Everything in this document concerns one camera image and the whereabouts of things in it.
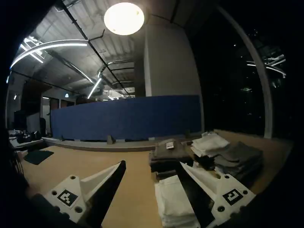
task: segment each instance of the linear ceiling light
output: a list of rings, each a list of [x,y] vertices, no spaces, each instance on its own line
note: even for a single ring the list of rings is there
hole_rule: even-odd
[[[101,81],[101,78],[98,79],[98,81],[96,82],[95,86],[93,87],[92,91],[90,92],[89,96],[88,96],[88,99],[91,97],[92,93],[94,92],[94,90],[96,89],[96,87],[98,86],[98,84],[100,83]]]
[[[144,24],[145,16],[137,5],[122,2],[111,6],[104,14],[104,24],[113,33],[130,35]]]
[[[255,67],[254,64],[247,64],[247,66],[253,66],[253,67]],[[282,75],[286,76],[286,73],[284,73],[283,71],[280,71],[280,70],[278,70],[278,69],[275,69],[275,68],[269,67],[269,66],[266,66],[266,68],[267,68],[267,69],[270,69],[270,70],[274,70],[274,71],[279,72],[279,73],[281,73]]]
[[[280,63],[283,63],[283,62],[285,62],[285,61],[286,61],[286,59],[283,59],[282,61],[279,61],[279,62],[277,62],[277,63],[272,64],[271,66],[273,67],[273,66],[278,65],[278,64],[280,64]]]
[[[25,51],[28,50],[23,44],[20,44],[20,47],[21,47],[23,50],[25,50]],[[40,60],[38,57],[34,56],[34,54],[31,53],[30,55],[31,55],[34,59],[36,59],[37,61],[39,61],[40,63],[43,63],[43,61]]]
[[[33,52],[40,51],[40,50],[45,50],[49,48],[58,48],[58,47],[68,47],[68,46],[87,46],[88,41],[87,40],[57,40],[57,41],[52,41],[52,42],[47,42],[41,45],[38,45],[36,47],[33,47],[23,53],[21,53],[15,60],[13,61],[11,68],[21,59],[24,57],[32,54]]]

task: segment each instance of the blue partition wall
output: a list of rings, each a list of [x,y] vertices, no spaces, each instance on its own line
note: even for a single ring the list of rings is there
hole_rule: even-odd
[[[199,96],[140,97],[51,111],[54,138],[146,139],[201,131]]]

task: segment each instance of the doorway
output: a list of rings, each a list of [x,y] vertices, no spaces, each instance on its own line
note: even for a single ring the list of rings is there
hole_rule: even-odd
[[[41,117],[45,120],[45,131],[47,137],[52,137],[51,111],[59,108],[59,100],[43,97]]]

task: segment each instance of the fluorescent light tube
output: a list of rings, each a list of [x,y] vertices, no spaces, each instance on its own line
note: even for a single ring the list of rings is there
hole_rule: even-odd
[[[95,86],[93,87],[92,91],[90,92],[90,95],[88,96],[88,99],[91,97],[92,93],[94,92],[94,90],[96,89],[96,87],[98,86],[98,84],[100,83],[101,78],[98,79],[98,81],[96,82]]]
[[[253,67],[255,67],[254,64],[247,64],[247,66],[253,66]],[[284,73],[284,72],[282,72],[282,71],[280,71],[280,70],[278,70],[278,69],[275,69],[275,68],[272,68],[272,67],[269,67],[269,66],[266,66],[266,68],[267,68],[267,69],[270,69],[270,70],[274,70],[274,71],[276,71],[276,72],[279,72],[279,73],[281,73],[283,76],[286,75],[286,73]]]
[[[277,69],[275,69],[275,68],[272,68],[272,67],[269,67],[269,66],[266,66],[266,68],[267,69],[270,69],[270,70],[274,70],[274,71],[276,71],[276,72],[279,72],[279,73],[281,73],[282,75],[286,75],[284,72],[282,72],[282,71],[280,71],[280,70],[277,70]]]
[[[21,44],[20,47],[21,47],[23,50],[27,51],[27,48],[26,48],[23,44]],[[31,53],[30,55],[31,55],[34,59],[36,59],[37,61],[39,61],[40,63],[43,63],[42,60],[40,60],[38,57],[34,56],[32,53]]]
[[[36,47],[33,47],[23,53],[21,53],[15,60],[13,61],[11,68],[25,56],[32,54],[33,52],[37,52],[40,50],[45,50],[49,48],[57,48],[57,47],[68,47],[68,46],[87,46],[87,40],[57,40],[52,42],[47,42]]]

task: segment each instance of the concrete column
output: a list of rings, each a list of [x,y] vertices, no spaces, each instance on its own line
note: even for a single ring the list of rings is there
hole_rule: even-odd
[[[148,97],[199,95],[204,131],[200,80],[189,40],[182,28],[174,25],[146,25],[144,73]]]

